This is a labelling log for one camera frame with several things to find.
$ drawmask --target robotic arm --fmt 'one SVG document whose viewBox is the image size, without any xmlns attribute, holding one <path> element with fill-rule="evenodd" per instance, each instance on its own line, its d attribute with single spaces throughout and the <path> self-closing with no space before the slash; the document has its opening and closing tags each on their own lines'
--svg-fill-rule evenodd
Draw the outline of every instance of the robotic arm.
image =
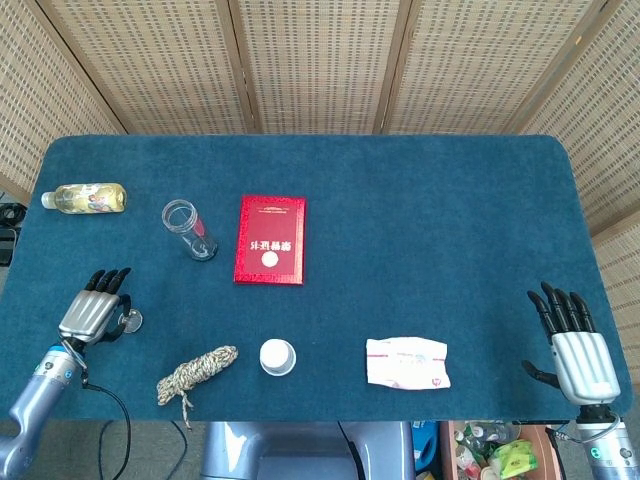
<svg viewBox="0 0 640 480">
<path fill-rule="evenodd" d="M 58 326 L 60 340 L 49 348 L 9 411 L 20 431 L 14 437 L 0 436 L 0 480 L 20 478 L 29 468 L 47 420 L 79 369 L 83 387 L 90 387 L 85 348 L 112 342 L 124 331 L 124 322 L 111 332 L 106 330 L 119 306 L 125 318 L 129 315 L 131 298 L 116 293 L 130 271 L 96 272 L 71 303 Z"/>
<path fill-rule="evenodd" d="M 576 293 L 567 295 L 542 283 L 545 302 L 527 292 L 547 334 L 556 374 L 523 361 L 525 371 L 539 382 L 562 390 L 580 406 L 576 419 L 580 439 L 596 480 L 640 480 L 640 467 L 627 429 L 609 404 L 620 395 L 620 385 L 604 337 L 597 333 L 587 304 Z"/>
</svg>

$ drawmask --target rope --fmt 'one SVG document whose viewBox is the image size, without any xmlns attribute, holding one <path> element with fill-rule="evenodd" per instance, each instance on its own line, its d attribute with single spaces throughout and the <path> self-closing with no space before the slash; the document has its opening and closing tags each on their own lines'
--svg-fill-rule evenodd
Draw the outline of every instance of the rope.
<svg viewBox="0 0 640 480">
<path fill-rule="evenodd" d="M 238 358 L 236 347 L 224 346 L 181 364 L 171 375 L 158 382 L 158 405 L 166 405 L 173 397 L 181 395 L 182 419 L 187 428 L 191 430 L 187 407 L 192 409 L 193 405 L 187 398 L 187 390 L 191 390 L 198 383 L 209 380 L 216 373 L 231 365 L 236 358 Z"/>
</svg>

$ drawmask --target blue tablecloth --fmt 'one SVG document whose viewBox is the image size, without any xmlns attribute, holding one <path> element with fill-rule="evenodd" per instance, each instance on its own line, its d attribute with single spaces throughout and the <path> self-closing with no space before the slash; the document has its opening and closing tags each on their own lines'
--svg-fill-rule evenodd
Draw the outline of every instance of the blue tablecloth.
<svg viewBox="0 0 640 480">
<path fill-rule="evenodd" d="M 64 215 L 40 195 L 58 185 L 118 182 L 123 214 Z M 234 285 L 243 194 L 308 199 L 305 285 Z M 219 241 L 189 259 L 161 221 L 192 201 Z M 57 339 L 69 303 L 100 268 L 133 268 L 121 292 L 145 318 L 138 334 L 89 348 L 91 380 L 135 419 L 177 419 L 156 383 L 180 363 L 236 345 L 234 365 L 199 385 L 194 420 L 571 418 L 562 394 L 523 359 L 553 370 L 526 296 L 541 280 L 580 292 L 606 337 L 623 393 L 630 379 L 567 155 L 543 136 L 80 136 L 48 150 L 0 305 L 6 411 Z M 452 387 L 408 392 L 367 384 L 367 338 L 446 342 Z M 266 375 L 267 339 L 297 366 Z M 76 385 L 58 417 L 117 418 Z"/>
</svg>

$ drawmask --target white bottle cap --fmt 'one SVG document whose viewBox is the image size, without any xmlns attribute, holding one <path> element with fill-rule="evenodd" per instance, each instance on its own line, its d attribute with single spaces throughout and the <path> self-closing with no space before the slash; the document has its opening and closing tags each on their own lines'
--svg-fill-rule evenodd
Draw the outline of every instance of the white bottle cap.
<svg viewBox="0 0 640 480">
<path fill-rule="evenodd" d="M 56 192 L 45 192 L 40 197 L 40 201 L 42 202 L 42 206 L 44 208 L 49 208 L 51 210 L 55 210 L 56 207 Z"/>
<path fill-rule="evenodd" d="M 286 375 L 296 364 L 296 351 L 291 344 L 279 338 L 267 340 L 260 347 L 260 365 L 275 377 Z"/>
</svg>

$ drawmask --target red booklet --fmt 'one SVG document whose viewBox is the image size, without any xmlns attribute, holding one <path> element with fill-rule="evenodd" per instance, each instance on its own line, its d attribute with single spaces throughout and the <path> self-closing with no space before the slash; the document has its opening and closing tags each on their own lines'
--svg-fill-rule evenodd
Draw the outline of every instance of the red booklet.
<svg viewBox="0 0 640 480">
<path fill-rule="evenodd" d="M 305 198 L 245 195 L 233 281 L 302 285 Z"/>
</svg>

